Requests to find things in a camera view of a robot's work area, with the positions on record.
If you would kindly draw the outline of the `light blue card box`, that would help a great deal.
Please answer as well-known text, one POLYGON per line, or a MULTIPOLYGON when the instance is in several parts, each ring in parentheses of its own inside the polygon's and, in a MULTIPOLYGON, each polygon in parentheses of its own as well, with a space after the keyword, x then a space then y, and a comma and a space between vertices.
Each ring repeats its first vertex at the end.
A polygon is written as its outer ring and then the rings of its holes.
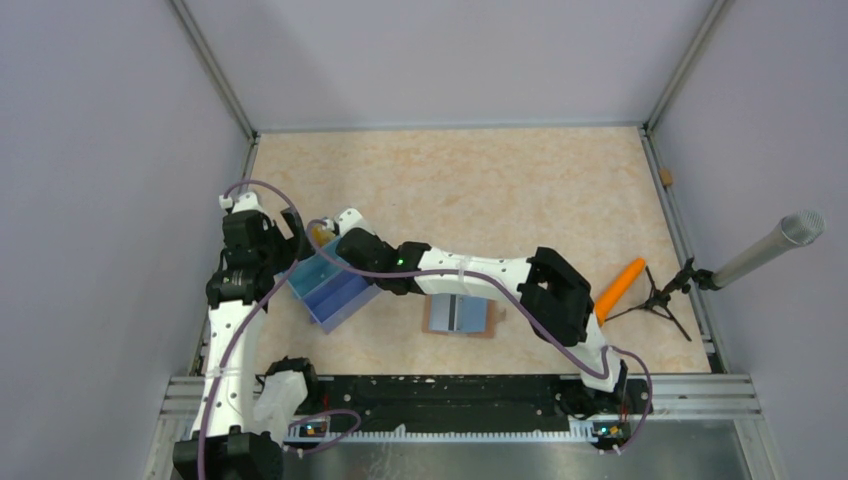
POLYGON ((295 298, 303 299, 337 275, 346 273, 340 267, 346 262, 336 253, 338 243, 338 239, 332 240, 321 248, 320 253, 315 251, 299 262, 287 280, 295 298))

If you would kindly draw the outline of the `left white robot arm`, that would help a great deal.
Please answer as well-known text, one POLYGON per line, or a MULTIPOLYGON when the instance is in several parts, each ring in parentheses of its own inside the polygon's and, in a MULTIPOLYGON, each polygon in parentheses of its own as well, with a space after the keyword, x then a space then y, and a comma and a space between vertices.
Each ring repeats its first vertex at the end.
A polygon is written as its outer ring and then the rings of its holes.
POLYGON ((321 388, 297 367, 271 374, 269 391, 256 395, 255 359, 271 296, 308 254, 305 234, 299 215, 286 209, 286 237, 253 191, 223 195, 219 204, 224 247, 205 287, 203 393, 172 463, 183 479, 280 479, 289 422, 317 407, 321 388))

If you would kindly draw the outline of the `purple blue card box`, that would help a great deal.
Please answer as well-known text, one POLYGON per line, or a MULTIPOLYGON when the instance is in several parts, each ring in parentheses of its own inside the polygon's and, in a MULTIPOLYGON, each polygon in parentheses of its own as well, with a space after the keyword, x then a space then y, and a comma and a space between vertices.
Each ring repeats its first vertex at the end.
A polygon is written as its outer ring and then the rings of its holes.
POLYGON ((307 294, 303 301, 312 320, 329 334, 381 292, 364 277, 342 272, 307 294))

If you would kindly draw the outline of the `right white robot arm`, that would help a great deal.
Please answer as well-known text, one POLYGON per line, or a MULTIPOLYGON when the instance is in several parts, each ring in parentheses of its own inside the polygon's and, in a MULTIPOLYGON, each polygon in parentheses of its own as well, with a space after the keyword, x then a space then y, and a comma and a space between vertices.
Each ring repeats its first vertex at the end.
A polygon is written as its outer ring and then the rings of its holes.
POLYGON ((488 258, 422 242, 382 240, 356 209, 322 222, 338 239, 336 253, 379 288, 395 295, 465 295, 509 302, 542 340, 580 370, 589 404, 612 412, 627 397, 626 365, 601 332, 590 283, 558 252, 488 258))

